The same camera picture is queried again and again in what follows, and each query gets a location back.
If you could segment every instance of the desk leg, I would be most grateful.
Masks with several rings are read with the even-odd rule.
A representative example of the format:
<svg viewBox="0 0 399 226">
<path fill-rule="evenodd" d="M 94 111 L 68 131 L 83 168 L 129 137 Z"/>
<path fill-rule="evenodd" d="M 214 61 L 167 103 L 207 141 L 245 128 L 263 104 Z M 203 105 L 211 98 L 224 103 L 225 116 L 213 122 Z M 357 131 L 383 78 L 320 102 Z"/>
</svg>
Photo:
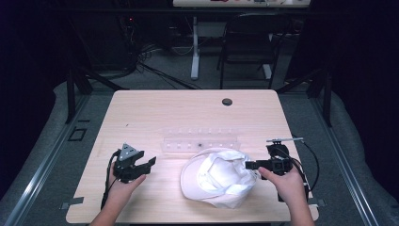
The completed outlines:
<svg viewBox="0 0 399 226">
<path fill-rule="evenodd" d="M 197 17 L 193 21 L 193 64 L 191 66 L 191 79 L 197 80 L 199 78 L 200 67 L 200 50 L 199 50 L 199 36 L 198 36 L 198 23 Z"/>
<path fill-rule="evenodd" d="M 266 79 L 270 79 L 272 76 L 272 70 L 270 69 L 269 64 L 263 64 L 263 72 Z"/>
</svg>

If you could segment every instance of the baseball cap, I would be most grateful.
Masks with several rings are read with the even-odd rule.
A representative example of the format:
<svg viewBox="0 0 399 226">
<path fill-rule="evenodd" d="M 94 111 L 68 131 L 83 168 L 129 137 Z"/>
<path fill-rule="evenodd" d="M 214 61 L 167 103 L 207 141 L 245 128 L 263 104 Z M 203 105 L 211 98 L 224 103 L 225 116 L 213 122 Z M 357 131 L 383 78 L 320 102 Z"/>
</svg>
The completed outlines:
<svg viewBox="0 0 399 226">
<path fill-rule="evenodd" d="M 246 153 L 228 148 L 211 148 L 195 154 L 181 174 L 187 199 L 208 202 L 217 208 L 237 208 L 255 185 L 257 175 L 246 169 Z"/>
</svg>

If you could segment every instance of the gray carpet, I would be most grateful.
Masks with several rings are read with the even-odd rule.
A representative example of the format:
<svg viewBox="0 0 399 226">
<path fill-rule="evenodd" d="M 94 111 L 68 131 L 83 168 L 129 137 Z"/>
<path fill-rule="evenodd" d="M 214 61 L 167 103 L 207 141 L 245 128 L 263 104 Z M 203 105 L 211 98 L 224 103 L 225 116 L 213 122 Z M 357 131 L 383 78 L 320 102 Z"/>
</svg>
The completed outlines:
<svg viewBox="0 0 399 226">
<path fill-rule="evenodd" d="M 286 41 L 281 52 L 274 89 L 283 85 L 284 75 L 295 49 L 294 41 Z M 218 50 L 212 44 L 204 44 L 201 48 L 199 80 L 191 81 L 191 56 L 178 55 L 174 52 L 153 51 L 144 61 L 157 70 L 178 77 L 186 82 L 196 84 L 202 89 L 218 89 L 218 75 L 216 70 Z M 175 89 L 159 76 L 137 70 L 125 77 L 113 79 L 116 84 L 129 89 Z M 254 73 L 254 77 L 262 77 L 262 72 L 252 69 L 241 70 L 244 74 Z M 112 72 L 103 73 L 110 76 Z M 26 160 L 23 170 L 14 181 L 6 196 L 0 202 L 0 224 L 5 225 L 15 206 L 21 203 L 23 196 L 35 172 L 43 166 L 43 160 L 49 158 L 49 153 L 58 150 L 51 158 L 54 164 L 47 165 L 51 170 L 43 176 L 44 182 L 38 187 L 38 195 L 33 197 L 24 209 L 25 214 L 19 216 L 20 225 L 69 225 L 65 216 L 67 210 L 60 209 L 63 202 L 73 197 L 79 183 L 80 176 L 88 159 L 89 152 L 100 129 L 105 111 L 112 97 L 112 91 L 103 84 L 91 81 L 95 91 L 89 96 L 82 96 L 78 91 L 77 115 L 74 121 L 65 125 L 67 119 L 66 85 L 61 84 L 55 89 L 56 106 L 40 139 L 31 155 Z M 363 195 L 370 204 L 370 208 L 379 225 L 399 225 L 399 210 L 397 202 L 375 182 L 364 163 L 359 135 L 348 117 L 340 99 L 333 95 L 331 106 L 331 122 L 333 127 L 326 128 L 320 119 L 319 100 L 308 99 L 303 90 L 303 84 L 289 93 L 281 94 L 280 100 L 292 133 L 303 137 L 305 142 L 316 152 L 320 163 L 320 177 L 313 191 L 313 196 L 324 200 L 327 206 L 319 208 L 320 217 L 317 225 L 364 225 L 364 218 L 354 201 L 353 191 L 348 188 L 348 182 L 340 170 L 337 160 L 336 147 L 331 142 L 331 132 L 339 141 Z M 226 83 L 226 89 L 264 89 L 264 82 Z M 315 178 L 315 160 L 309 150 L 300 142 L 296 147 L 304 165 L 307 176 L 312 182 Z"/>
</svg>

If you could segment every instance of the white desk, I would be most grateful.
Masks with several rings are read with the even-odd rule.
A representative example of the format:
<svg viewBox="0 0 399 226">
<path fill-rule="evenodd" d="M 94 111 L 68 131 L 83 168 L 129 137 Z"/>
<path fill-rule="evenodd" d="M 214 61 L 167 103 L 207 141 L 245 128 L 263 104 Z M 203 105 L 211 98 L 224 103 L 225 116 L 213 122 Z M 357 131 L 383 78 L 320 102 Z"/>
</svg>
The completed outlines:
<svg viewBox="0 0 399 226">
<path fill-rule="evenodd" d="M 265 0 L 264 2 L 255 2 L 254 0 L 173 0 L 174 7 L 180 8 L 307 8 L 311 0 Z M 199 24 L 197 17 L 193 21 L 193 63 L 191 66 L 191 79 L 199 78 L 200 50 L 198 47 Z M 270 77 L 271 70 L 269 65 L 263 65 L 266 77 Z"/>
<path fill-rule="evenodd" d="M 230 98 L 232 105 L 222 104 Z M 235 131 L 240 150 L 252 160 L 269 159 L 266 140 L 291 137 L 273 90 L 124 90 L 117 91 L 106 112 L 75 198 L 69 223 L 89 223 L 100 211 L 105 170 L 111 154 L 126 142 L 145 151 L 137 164 L 156 156 L 156 164 L 134 192 L 117 222 L 128 223 L 228 223 L 289 221 L 285 203 L 268 181 L 257 181 L 237 209 L 218 209 L 209 203 L 188 200 L 180 188 L 180 175 L 192 151 L 169 153 L 162 149 L 166 129 L 206 128 Z M 290 155 L 299 159 L 295 144 L 284 142 Z M 317 208 L 311 206 L 313 219 Z"/>
</svg>

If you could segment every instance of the wire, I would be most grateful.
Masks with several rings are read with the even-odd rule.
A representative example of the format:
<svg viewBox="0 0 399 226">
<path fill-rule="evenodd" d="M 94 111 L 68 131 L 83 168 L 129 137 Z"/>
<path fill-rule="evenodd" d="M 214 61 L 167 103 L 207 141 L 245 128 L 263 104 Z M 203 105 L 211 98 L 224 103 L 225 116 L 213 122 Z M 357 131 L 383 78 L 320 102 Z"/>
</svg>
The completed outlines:
<svg viewBox="0 0 399 226">
<path fill-rule="evenodd" d="M 143 46 L 141 52 L 142 53 L 148 53 L 152 52 L 155 50 L 160 50 L 161 48 L 157 47 L 156 44 L 148 44 L 147 46 Z"/>
<path fill-rule="evenodd" d="M 315 160 L 315 162 L 316 162 L 317 171 L 316 171 L 316 176 L 315 176 L 315 178 L 314 178 L 313 186 L 311 187 L 311 190 L 313 190 L 314 187 L 317 185 L 317 182 L 318 182 L 318 180 L 319 180 L 319 175 L 320 175 L 319 159 L 317 158 L 317 155 L 316 155 L 316 153 L 314 152 L 314 150 L 313 150 L 307 143 L 305 143 L 305 141 L 303 141 L 303 139 L 302 139 L 302 140 L 299 140 L 299 141 L 300 141 L 301 143 L 303 143 L 303 144 L 305 145 L 305 147 L 308 148 L 308 150 L 311 152 L 311 154 L 313 155 L 313 158 L 314 158 L 314 160 Z"/>
<path fill-rule="evenodd" d="M 184 53 L 180 53 L 179 51 L 177 51 L 177 49 L 183 49 L 183 48 L 189 48 L 187 51 L 185 51 Z M 191 46 L 186 46 L 186 47 L 184 47 L 184 46 L 179 46 L 179 47 L 172 47 L 171 48 L 171 50 L 173 50 L 173 53 L 175 53 L 175 54 L 177 54 L 177 55 L 180 55 L 180 56 L 183 56 L 183 55 L 186 55 L 186 54 L 189 54 L 190 52 L 191 52 L 191 50 L 193 50 L 193 48 L 194 48 L 194 46 L 193 45 L 191 45 Z"/>
<path fill-rule="evenodd" d="M 187 22 L 188 28 L 190 28 L 191 33 L 193 33 L 193 28 L 191 28 L 191 23 L 188 22 L 187 17 L 184 17 L 184 18 L 185 18 L 185 21 Z"/>
<path fill-rule="evenodd" d="M 305 176 L 305 173 L 302 171 L 302 169 L 297 165 L 297 163 L 299 163 L 299 161 L 297 160 L 297 159 L 294 159 L 294 158 L 292 158 L 289 154 L 287 154 L 286 152 L 284 152 L 283 150 L 281 150 L 281 149 L 276 149 L 276 150 L 278 150 L 279 152 L 281 152 L 281 153 L 283 153 L 292 163 L 293 163 L 293 165 L 296 167 L 296 169 L 298 170 L 298 172 L 299 172 L 299 175 L 300 175 L 300 177 L 302 178 L 302 181 L 303 181 L 303 186 L 304 186 L 304 188 L 305 188 L 305 195 L 306 195 L 306 199 L 308 199 L 309 198 L 309 191 L 311 191 L 311 189 L 309 189 L 309 182 L 308 182 L 308 180 L 306 180 L 306 176 Z"/>
<path fill-rule="evenodd" d="M 181 80 L 181 79 L 178 79 L 178 78 L 175 78 L 175 77 L 173 77 L 173 76 L 170 76 L 170 75 L 168 75 L 168 74 L 166 74 L 166 73 L 160 72 L 160 71 L 156 70 L 155 68 L 152 68 L 152 67 L 150 67 L 150 66 L 147 66 L 147 65 L 145 65 L 144 63 L 142 63 L 142 62 L 140 62 L 140 61 L 137 62 L 137 64 L 140 65 L 140 66 L 142 66 L 143 69 L 146 70 L 147 72 L 155 73 L 155 74 L 159 75 L 162 79 L 164 79 L 164 81 L 166 81 L 168 84 L 170 84 L 170 85 L 171 85 L 172 87 L 174 87 L 175 89 L 177 89 L 177 88 L 176 88 L 175 86 L 173 86 L 171 83 L 169 83 L 169 82 L 168 82 L 167 80 L 165 80 L 165 79 L 169 79 L 169 80 L 171 80 L 171 81 L 173 81 L 173 82 L 175 82 L 175 83 L 177 83 L 177 84 L 179 84 L 179 85 L 181 85 L 181 86 L 183 86 L 183 87 L 186 87 L 186 88 L 188 88 L 188 89 L 201 89 L 199 86 L 197 86 L 197 85 L 195 85 L 195 84 L 185 82 L 185 81 L 183 81 L 183 80 Z"/>
<path fill-rule="evenodd" d="M 104 62 L 102 62 L 100 59 L 97 58 L 97 56 L 91 51 L 91 48 L 89 47 L 89 45 L 87 44 L 87 42 L 85 41 L 85 39 L 80 35 L 80 32 L 78 32 L 78 30 L 76 29 L 76 26 L 74 25 L 74 23 L 72 22 L 71 18 L 68 18 L 68 24 L 71 26 L 72 30 L 74 31 L 74 33 L 76 34 L 77 38 L 81 41 L 86 53 L 88 55 L 91 56 L 91 58 L 93 60 L 95 60 L 96 62 L 99 63 L 99 65 L 106 71 L 109 71 L 109 68 L 107 68 L 104 65 Z M 136 69 L 136 65 L 131 65 L 128 67 L 128 69 L 123 70 L 121 73 L 118 74 L 114 74 L 114 75 L 109 75 L 109 76 L 105 76 L 107 79 L 115 79 L 115 78 L 121 78 L 124 76 L 127 76 L 128 74 L 132 73 L 134 70 Z"/>
<path fill-rule="evenodd" d="M 113 79 L 125 77 L 125 76 L 133 73 L 135 70 L 136 70 L 136 65 L 131 67 L 131 68 L 128 68 L 128 69 L 124 70 L 121 73 L 116 73 L 116 74 L 112 74 L 112 75 L 104 75 L 104 74 L 102 74 L 102 77 L 104 77 L 104 78 L 106 78 L 108 80 L 113 80 Z"/>
<path fill-rule="evenodd" d="M 116 152 L 114 152 L 111 156 L 111 158 L 109 159 L 108 162 L 108 167 L 106 168 L 106 178 L 105 178 L 105 191 L 103 194 L 103 199 L 101 201 L 101 209 L 103 209 L 106 200 L 108 199 L 108 193 L 109 193 L 109 189 L 111 189 L 112 185 L 118 180 L 118 177 L 115 178 L 115 180 L 112 182 L 112 185 L 110 187 L 108 187 L 109 184 L 109 173 L 111 171 L 111 165 L 112 165 L 112 161 L 114 159 L 114 157 L 118 156 L 120 154 L 120 150 L 117 150 Z"/>
</svg>

